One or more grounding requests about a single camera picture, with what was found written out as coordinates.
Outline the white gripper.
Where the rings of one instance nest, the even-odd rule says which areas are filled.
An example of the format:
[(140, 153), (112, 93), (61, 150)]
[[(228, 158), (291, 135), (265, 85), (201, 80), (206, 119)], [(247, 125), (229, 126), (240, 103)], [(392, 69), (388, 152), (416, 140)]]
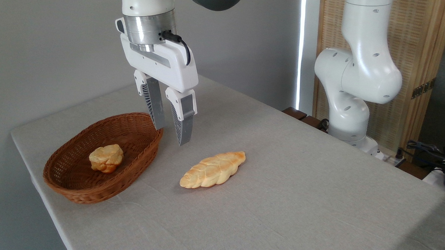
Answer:
[(121, 34), (120, 39), (128, 63), (136, 68), (136, 88), (146, 101), (155, 129), (158, 131), (166, 124), (160, 81), (169, 86), (165, 93), (171, 102), (179, 146), (188, 143), (192, 135), (193, 116), (198, 113), (193, 88), (199, 79), (192, 50), (189, 51), (191, 58), (187, 64), (188, 55), (183, 44), (166, 41), (154, 45), (153, 52), (144, 52), (130, 43), (126, 34)]

